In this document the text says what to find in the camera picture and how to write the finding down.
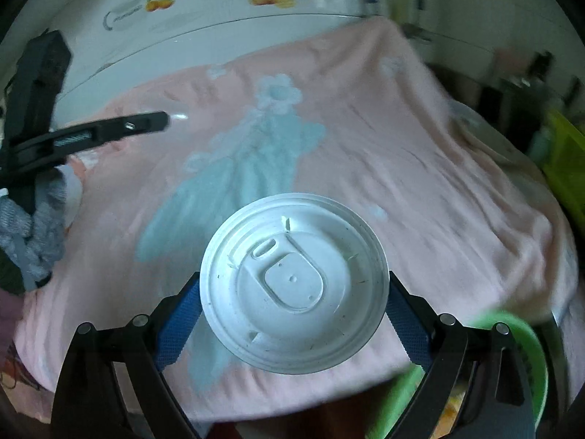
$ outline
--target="lid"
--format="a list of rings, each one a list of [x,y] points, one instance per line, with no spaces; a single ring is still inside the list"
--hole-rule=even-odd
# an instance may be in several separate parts
[[[200,277],[205,317],[243,361],[281,374],[335,366],[362,348],[388,299],[372,229],[322,196],[260,199],[224,222]]]

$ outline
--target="blue gripper pad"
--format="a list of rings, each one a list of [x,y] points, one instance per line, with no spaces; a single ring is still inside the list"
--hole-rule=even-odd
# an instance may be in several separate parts
[[[398,287],[390,281],[386,314],[412,363],[428,372],[433,362],[431,339]]]
[[[157,350],[153,358],[158,371],[162,372],[177,361],[202,311],[197,279],[159,330]]]

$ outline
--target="green container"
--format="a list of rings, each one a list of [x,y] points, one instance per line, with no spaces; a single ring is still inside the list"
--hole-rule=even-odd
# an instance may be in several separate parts
[[[548,369],[546,368],[545,353],[530,325],[509,312],[489,312],[472,322],[470,326],[491,330],[493,325],[498,322],[504,322],[510,327],[514,339],[520,346],[522,359],[529,370],[536,428],[545,409],[546,395],[548,394]],[[387,396],[379,405],[378,411],[373,414],[373,421],[366,433],[366,439],[384,439],[388,435],[408,406],[424,376],[425,373],[420,366],[411,365],[408,371],[397,377],[396,381],[388,386]]]

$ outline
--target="white flower print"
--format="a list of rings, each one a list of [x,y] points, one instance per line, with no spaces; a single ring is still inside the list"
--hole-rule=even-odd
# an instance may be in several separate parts
[[[402,58],[383,57],[380,60],[380,70],[388,78],[395,78],[404,69]]]
[[[211,80],[215,80],[218,77],[225,76],[227,74],[227,71],[223,66],[214,64],[213,66],[207,69],[206,74],[208,78],[210,78]]]
[[[256,92],[257,107],[277,115],[285,115],[291,106],[302,101],[302,92],[293,86],[292,79],[286,74],[265,76],[258,83]]]

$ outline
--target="gray fabric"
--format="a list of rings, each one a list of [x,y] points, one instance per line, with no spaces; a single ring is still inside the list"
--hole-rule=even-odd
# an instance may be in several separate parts
[[[27,290],[47,277],[64,254],[65,182],[59,170],[37,177],[31,217],[7,196],[0,198],[0,247],[16,264]]]

